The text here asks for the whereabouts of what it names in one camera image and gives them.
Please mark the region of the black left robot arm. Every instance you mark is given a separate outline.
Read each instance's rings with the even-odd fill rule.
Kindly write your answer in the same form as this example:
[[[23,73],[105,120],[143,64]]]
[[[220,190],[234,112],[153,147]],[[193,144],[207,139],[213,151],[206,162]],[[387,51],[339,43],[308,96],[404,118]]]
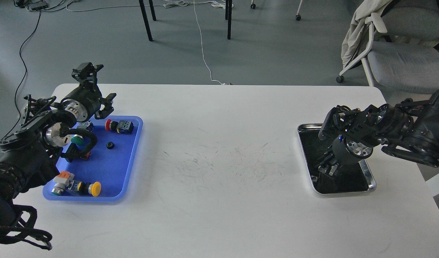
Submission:
[[[79,86],[61,102],[56,97],[28,101],[23,123],[15,132],[0,140],[0,244],[27,242],[51,250],[52,235],[35,229],[37,210],[13,200],[31,188],[44,186],[59,175],[60,157],[86,157],[98,142],[86,129],[75,129],[80,122],[105,119],[110,115],[116,93],[103,97],[97,73],[102,64],[81,63],[73,69],[72,78]]]

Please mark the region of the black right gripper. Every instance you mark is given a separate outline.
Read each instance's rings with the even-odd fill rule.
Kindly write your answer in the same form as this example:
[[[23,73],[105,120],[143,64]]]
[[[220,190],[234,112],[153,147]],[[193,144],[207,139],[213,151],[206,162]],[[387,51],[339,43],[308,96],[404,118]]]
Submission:
[[[332,149],[328,149],[316,161],[315,168],[321,174],[338,177],[344,165],[358,163],[369,158],[372,154],[372,147],[367,147],[347,138],[336,138],[332,143]]]

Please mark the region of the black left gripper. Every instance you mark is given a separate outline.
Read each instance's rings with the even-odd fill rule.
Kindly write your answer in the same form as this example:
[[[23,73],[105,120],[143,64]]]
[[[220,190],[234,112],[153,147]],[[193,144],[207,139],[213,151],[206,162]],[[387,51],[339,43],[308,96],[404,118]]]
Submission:
[[[86,122],[93,115],[97,120],[105,119],[114,111],[113,98],[117,94],[110,93],[103,98],[98,89],[97,73],[103,67],[103,64],[93,65],[91,62],[85,62],[72,70],[72,78],[79,82],[79,87],[62,99],[61,106],[72,113],[77,122]]]

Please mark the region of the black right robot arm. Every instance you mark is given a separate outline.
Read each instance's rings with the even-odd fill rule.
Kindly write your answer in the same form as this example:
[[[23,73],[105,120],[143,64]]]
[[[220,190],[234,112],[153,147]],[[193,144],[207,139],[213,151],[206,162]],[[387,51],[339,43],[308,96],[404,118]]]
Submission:
[[[407,98],[395,106],[370,105],[360,110],[338,105],[327,114],[318,137],[332,140],[316,165],[331,177],[342,166],[369,158],[378,145],[390,156],[437,168],[439,91],[426,101]]]

